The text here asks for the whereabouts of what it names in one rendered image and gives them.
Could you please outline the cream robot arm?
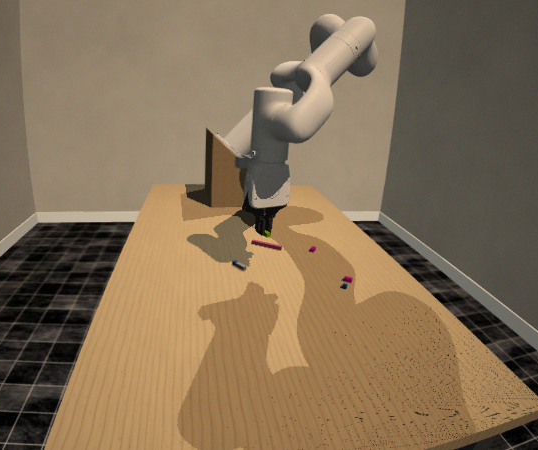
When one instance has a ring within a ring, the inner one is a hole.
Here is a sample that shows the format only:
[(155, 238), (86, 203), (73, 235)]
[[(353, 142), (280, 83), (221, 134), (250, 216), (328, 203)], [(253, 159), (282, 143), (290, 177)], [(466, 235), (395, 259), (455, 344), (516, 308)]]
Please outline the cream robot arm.
[(312, 54), (303, 63), (277, 66), (270, 75), (275, 88), (256, 88), (253, 109), (224, 138), (215, 134), (237, 155), (235, 167), (248, 168), (252, 159), (263, 163), (288, 160), (289, 142), (307, 141), (331, 115), (330, 87), (346, 71), (364, 77), (374, 70), (378, 59), (375, 35), (375, 25), (366, 17), (346, 22), (334, 14), (319, 17), (310, 30)]

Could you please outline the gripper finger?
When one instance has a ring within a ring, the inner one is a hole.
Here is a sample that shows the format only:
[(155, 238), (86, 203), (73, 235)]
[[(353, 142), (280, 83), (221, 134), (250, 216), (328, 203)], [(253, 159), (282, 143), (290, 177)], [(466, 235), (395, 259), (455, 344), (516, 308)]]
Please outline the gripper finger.
[(265, 215), (264, 215), (264, 219), (266, 220), (265, 230), (267, 230), (268, 232), (271, 233), (273, 218), (275, 218), (276, 213), (280, 209), (282, 209), (282, 208), (284, 208), (286, 206), (287, 206), (287, 204), (284, 205), (284, 206), (279, 206), (279, 207), (266, 208)]
[(242, 209), (246, 212), (252, 213), (255, 217), (255, 230), (257, 233), (259, 233), (261, 236), (265, 234), (265, 223), (266, 220), (264, 219), (264, 208), (262, 209), (255, 209), (249, 205), (248, 200), (248, 192), (245, 198), (245, 201), (243, 203)]

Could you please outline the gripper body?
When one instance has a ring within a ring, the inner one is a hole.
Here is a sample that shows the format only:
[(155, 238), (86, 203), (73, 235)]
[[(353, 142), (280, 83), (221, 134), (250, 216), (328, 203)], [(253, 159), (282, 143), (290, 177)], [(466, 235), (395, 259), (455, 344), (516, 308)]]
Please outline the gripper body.
[(290, 173), (288, 163), (285, 162), (284, 164), (284, 162), (263, 163), (253, 159), (249, 162), (243, 199), (245, 200), (248, 192), (250, 206), (255, 209), (262, 209), (288, 204)]

